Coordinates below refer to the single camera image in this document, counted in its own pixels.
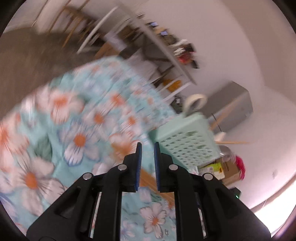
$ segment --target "floral tablecloth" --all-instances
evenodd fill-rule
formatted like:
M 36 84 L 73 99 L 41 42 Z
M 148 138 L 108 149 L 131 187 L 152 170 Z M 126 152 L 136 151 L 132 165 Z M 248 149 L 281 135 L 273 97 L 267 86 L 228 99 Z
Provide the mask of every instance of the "floral tablecloth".
M 27 228 L 85 172 L 108 171 L 143 145 L 142 168 L 153 174 L 147 132 L 173 110 L 121 59 L 109 57 L 40 87 L 0 123 L 0 201 Z M 176 240 L 174 206 L 140 187 L 122 199 L 121 240 Z

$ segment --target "chair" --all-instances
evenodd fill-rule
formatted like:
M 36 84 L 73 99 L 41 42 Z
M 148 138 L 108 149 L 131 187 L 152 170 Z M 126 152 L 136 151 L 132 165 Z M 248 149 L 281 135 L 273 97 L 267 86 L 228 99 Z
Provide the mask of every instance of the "chair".
M 68 34 L 62 48 L 64 48 L 66 46 L 66 44 L 68 43 L 68 41 L 70 40 L 71 36 L 73 35 L 74 31 L 76 30 L 76 28 L 79 26 L 79 24 L 83 21 L 86 22 L 86 27 L 85 27 L 85 31 L 82 33 L 80 40 L 81 41 L 83 39 L 83 37 L 85 36 L 85 34 L 93 27 L 94 23 L 96 22 L 96 19 L 94 19 L 93 17 L 87 15 L 86 13 L 82 12 L 82 9 L 85 7 L 85 5 L 89 2 L 90 0 L 86 0 L 79 8 L 75 8 L 73 6 L 69 6 L 69 3 L 71 2 L 71 0 L 69 0 L 65 6 L 61 9 L 61 11 L 59 12 L 58 16 L 56 17 L 56 19 L 54 20 L 54 22 L 52 23 L 51 27 L 48 30 L 48 33 L 51 32 L 51 30 L 53 29 L 54 25 L 56 24 L 57 20 L 59 19 L 59 17 L 61 16 L 61 14 L 63 12 L 65 12 L 67 15 L 70 16 L 70 20 L 67 23 L 64 32 L 67 31 L 67 29 L 70 27 L 71 23 L 75 22 L 73 28 L 71 29 L 70 33 Z

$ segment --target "green plastic basket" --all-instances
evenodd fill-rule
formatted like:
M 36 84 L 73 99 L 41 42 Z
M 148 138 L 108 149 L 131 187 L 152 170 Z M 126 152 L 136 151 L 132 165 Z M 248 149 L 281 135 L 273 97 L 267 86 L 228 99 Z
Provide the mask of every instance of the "green plastic basket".
M 171 155 L 174 163 L 187 169 L 205 166 L 220 157 L 208 121 L 198 112 L 188 117 L 178 115 L 149 136 L 159 142 L 162 153 Z

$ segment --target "teal floral fabric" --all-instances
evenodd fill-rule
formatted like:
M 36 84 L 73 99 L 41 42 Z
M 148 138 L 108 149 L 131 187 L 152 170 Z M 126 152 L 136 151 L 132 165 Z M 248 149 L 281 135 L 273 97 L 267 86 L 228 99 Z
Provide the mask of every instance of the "teal floral fabric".
M 0 201 L 28 227 L 85 172 L 98 175 L 143 145 L 154 175 L 148 131 L 175 116 L 116 57 L 76 68 L 38 88 L 0 123 Z M 122 199 L 121 240 L 175 240 L 175 207 L 148 187 Z

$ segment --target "silver screw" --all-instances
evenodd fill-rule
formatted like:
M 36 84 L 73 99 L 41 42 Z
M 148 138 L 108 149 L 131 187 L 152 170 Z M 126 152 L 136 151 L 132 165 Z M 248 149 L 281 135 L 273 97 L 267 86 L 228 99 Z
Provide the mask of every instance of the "silver screw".
M 178 166 L 176 164 L 171 164 L 168 166 L 170 170 L 175 171 L 178 169 Z
M 211 181 L 211 180 L 213 179 L 213 175 L 210 174 L 210 173 L 206 173 L 206 174 L 204 175 L 204 179 L 206 179 L 206 180 L 208 180 L 208 181 Z
M 118 166 L 118 169 L 121 170 L 121 171 L 124 171 L 126 168 L 127 168 L 127 166 L 125 164 L 120 164 Z
M 83 179 L 84 179 L 84 180 L 91 179 L 91 177 L 92 177 L 92 174 L 89 173 L 89 172 L 83 174 Z

